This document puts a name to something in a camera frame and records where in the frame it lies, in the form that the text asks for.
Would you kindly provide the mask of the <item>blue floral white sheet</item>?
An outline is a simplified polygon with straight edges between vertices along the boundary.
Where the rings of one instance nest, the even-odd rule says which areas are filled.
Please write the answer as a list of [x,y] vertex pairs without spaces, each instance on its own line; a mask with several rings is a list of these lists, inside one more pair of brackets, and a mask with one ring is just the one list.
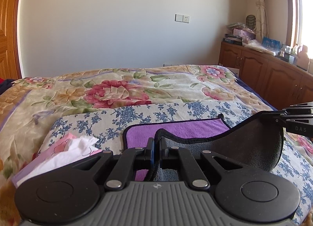
[[[76,137],[94,136],[98,139],[95,147],[120,154],[123,150],[122,133],[130,125],[213,119],[222,114],[232,128],[255,112],[252,107],[239,102],[202,101],[126,106],[64,116],[54,121],[39,152],[71,133]],[[282,157],[272,172],[294,183],[300,191],[301,202],[294,222],[312,225],[312,143],[292,133],[285,133],[284,138]]]

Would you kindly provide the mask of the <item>purple and grey towel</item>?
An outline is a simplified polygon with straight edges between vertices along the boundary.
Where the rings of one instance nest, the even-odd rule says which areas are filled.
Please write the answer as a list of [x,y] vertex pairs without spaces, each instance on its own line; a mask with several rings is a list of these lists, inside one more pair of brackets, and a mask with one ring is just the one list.
[[[262,112],[233,128],[226,124],[222,114],[213,119],[132,125],[122,134],[124,150],[146,147],[148,139],[154,139],[154,167],[141,170],[146,173],[139,174],[139,180],[173,181],[174,174],[178,174],[176,170],[160,167],[159,141],[162,137],[165,137],[168,147],[188,149],[204,174],[216,175],[216,170],[205,158],[206,151],[218,157],[223,171],[250,166],[269,172],[281,157],[283,128],[262,120]],[[205,176],[211,185],[210,177]]]

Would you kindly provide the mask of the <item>patterned beige curtain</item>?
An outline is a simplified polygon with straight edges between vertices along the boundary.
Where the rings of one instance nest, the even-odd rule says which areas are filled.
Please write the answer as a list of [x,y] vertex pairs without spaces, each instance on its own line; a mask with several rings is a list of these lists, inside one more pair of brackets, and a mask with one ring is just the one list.
[[255,0],[256,6],[256,38],[262,41],[268,37],[268,22],[266,14],[266,0]]

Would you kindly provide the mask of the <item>red and navy blanket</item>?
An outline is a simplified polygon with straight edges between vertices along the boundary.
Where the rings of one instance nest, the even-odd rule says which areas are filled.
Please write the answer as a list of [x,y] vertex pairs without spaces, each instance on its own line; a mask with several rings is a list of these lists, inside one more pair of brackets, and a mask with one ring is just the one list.
[[0,78],[0,95],[2,95],[5,91],[7,91],[10,87],[13,86],[14,79],[2,79]]

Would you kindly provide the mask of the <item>blue box on cabinet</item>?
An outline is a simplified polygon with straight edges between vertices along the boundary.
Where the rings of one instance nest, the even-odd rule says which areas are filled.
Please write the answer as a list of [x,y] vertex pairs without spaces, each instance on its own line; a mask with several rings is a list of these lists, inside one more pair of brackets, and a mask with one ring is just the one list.
[[271,51],[279,51],[281,49],[281,42],[268,37],[263,37],[262,46]]

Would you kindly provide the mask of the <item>pink box on cabinet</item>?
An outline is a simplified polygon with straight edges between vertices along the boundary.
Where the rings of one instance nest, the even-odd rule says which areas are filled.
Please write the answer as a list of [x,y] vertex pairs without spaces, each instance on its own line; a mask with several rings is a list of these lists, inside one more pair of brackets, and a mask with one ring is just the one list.
[[242,37],[243,41],[249,41],[249,40],[254,40],[256,38],[256,35],[253,32],[246,31],[244,29],[233,29],[233,34],[235,36]]

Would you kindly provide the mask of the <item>pink bottle on cabinet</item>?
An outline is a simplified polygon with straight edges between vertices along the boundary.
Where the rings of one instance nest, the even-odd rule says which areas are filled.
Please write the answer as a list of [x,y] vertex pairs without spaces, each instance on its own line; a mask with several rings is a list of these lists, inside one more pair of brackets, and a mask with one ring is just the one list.
[[304,71],[307,71],[309,69],[309,63],[310,59],[308,57],[308,47],[303,45],[299,50],[297,54],[297,66]]

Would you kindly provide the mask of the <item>white wall switch socket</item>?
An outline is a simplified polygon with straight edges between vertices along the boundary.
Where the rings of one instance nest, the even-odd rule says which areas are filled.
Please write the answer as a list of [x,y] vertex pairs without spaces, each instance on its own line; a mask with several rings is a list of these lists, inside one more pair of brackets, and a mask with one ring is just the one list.
[[190,22],[190,16],[183,15],[183,14],[176,14],[175,15],[175,21],[176,22],[189,23]]

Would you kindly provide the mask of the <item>pink cotton tissue pack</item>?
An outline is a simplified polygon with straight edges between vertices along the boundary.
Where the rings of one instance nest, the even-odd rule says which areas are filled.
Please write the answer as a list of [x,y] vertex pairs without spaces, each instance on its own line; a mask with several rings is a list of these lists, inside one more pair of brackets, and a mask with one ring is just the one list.
[[36,156],[12,178],[12,183],[15,187],[19,187],[34,176],[97,154],[101,151],[94,146],[97,141],[98,139],[92,136],[77,138],[69,133]]

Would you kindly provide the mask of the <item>floral bed quilt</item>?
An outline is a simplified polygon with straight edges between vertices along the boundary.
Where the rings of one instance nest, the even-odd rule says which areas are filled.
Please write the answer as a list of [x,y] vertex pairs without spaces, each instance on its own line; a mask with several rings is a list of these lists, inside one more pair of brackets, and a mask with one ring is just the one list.
[[256,112],[270,108],[221,66],[99,69],[16,80],[1,95],[1,225],[20,223],[12,178],[40,154],[55,120],[126,106],[202,101],[239,102]]

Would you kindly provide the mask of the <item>wooden sideboard cabinet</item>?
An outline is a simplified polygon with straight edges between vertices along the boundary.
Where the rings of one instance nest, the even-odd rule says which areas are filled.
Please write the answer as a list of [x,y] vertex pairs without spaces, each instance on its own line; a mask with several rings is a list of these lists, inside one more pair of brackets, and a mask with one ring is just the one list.
[[278,110],[312,101],[312,74],[269,54],[222,42],[219,65],[239,69],[239,78]]

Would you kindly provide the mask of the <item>dark woven fan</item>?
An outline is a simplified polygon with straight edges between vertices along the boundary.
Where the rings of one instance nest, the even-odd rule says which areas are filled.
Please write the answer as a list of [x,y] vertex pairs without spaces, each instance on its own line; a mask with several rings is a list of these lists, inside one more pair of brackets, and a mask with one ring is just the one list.
[[256,29],[256,17],[253,14],[246,17],[246,27],[253,31]]

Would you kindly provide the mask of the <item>wooden door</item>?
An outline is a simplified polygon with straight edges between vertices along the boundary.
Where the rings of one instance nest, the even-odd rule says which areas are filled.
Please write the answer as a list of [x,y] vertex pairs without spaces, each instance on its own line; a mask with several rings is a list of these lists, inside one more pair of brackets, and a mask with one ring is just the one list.
[[1,78],[21,78],[17,49],[17,10],[19,0],[1,0]]

